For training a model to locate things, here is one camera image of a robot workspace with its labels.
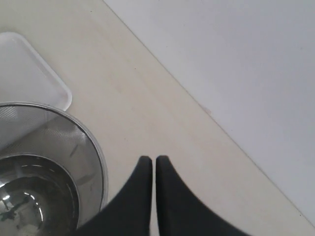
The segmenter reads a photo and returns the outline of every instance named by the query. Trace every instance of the metal bowl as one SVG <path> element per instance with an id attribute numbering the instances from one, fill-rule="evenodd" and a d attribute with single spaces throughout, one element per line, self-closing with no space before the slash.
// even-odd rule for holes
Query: metal bowl
<path id="1" fill-rule="evenodd" d="M 0 104 L 3 235 L 66 235 L 107 201 L 107 169 L 93 135 L 58 109 Z"/>

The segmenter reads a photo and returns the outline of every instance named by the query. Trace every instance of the beige floor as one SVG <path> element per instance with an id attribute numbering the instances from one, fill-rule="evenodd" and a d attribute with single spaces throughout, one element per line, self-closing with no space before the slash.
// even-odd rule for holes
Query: beige floor
<path id="1" fill-rule="evenodd" d="M 69 112 L 104 150 L 109 199 L 140 155 L 168 154 L 197 196 L 246 232 L 315 234 L 102 0 L 0 0 L 3 31 L 24 35 L 72 90 Z"/>

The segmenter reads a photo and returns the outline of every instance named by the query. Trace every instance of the white wall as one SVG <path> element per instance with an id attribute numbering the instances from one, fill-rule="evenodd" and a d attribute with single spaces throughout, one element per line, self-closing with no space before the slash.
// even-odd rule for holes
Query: white wall
<path id="1" fill-rule="evenodd" d="M 315 224 L 315 1 L 105 2 Z"/>

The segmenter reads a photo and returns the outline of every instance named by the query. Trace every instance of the metal mesh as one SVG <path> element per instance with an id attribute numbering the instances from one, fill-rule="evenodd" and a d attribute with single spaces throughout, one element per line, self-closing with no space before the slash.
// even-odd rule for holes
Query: metal mesh
<path id="1" fill-rule="evenodd" d="M 81 124 L 41 105 L 0 104 L 0 159 L 25 154 L 48 158 L 68 171 L 79 195 L 79 225 L 99 212 L 107 170 L 97 143 Z"/>

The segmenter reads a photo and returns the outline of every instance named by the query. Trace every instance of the white tray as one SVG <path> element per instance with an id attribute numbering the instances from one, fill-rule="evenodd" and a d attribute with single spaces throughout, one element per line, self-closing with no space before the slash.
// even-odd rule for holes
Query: white tray
<path id="1" fill-rule="evenodd" d="M 21 35 L 0 33 L 0 103 L 36 102 L 67 110 L 70 89 Z"/>

